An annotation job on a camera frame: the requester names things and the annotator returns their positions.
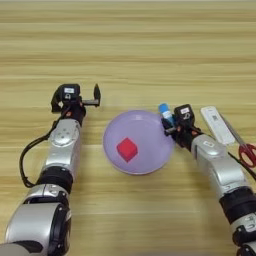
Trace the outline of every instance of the wood grain surface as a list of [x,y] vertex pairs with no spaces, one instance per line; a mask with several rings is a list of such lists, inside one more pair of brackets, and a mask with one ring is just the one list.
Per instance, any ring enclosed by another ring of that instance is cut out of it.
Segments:
[[[256,2],[0,3],[0,233],[27,190],[22,148],[56,116],[50,100],[79,83],[102,106],[88,109],[71,195],[69,255],[231,256],[228,221],[207,177],[176,147],[168,164],[142,177],[115,170],[102,150],[107,124],[131,109],[215,105],[256,143]],[[25,162],[32,181],[47,143]],[[236,152],[237,145],[230,148]]]

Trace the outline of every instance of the white object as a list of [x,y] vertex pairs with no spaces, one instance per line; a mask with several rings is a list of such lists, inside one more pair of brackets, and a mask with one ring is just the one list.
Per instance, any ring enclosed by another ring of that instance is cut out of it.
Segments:
[[235,142],[233,134],[214,106],[201,108],[201,114],[218,142],[224,145]]

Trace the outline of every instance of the small bottle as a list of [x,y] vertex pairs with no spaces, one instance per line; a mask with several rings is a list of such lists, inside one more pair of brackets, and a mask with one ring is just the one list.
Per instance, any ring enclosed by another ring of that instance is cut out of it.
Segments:
[[172,113],[166,103],[160,104],[158,106],[158,111],[160,112],[160,114],[162,115],[162,117],[164,119],[168,120],[172,124],[172,126],[174,126],[174,120],[172,117]]

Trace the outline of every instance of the blue cap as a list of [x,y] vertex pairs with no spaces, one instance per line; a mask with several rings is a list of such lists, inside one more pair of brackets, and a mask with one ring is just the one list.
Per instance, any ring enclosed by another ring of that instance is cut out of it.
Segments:
[[158,111],[159,111],[161,114],[163,114],[163,113],[166,112],[166,111],[170,111],[170,109],[169,109],[169,107],[168,107],[168,105],[167,105],[166,103],[163,103],[163,104],[160,104],[160,105],[158,106]]

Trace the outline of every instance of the white label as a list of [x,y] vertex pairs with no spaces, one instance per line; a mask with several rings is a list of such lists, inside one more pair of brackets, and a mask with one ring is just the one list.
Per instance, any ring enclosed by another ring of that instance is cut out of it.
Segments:
[[180,112],[181,112],[182,115],[186,114],[186,113],[189,112],[189,108],[183,108]]
[[75,90],[74,90],[74,88],[65,88],[64,92],[65,93],[75,93]]
[[207,141],[205,140],[204,143],[203,143],[205,146],[208,146],[210,148],[213,148],[214,147],[214,143],[210,142],[210,141]]

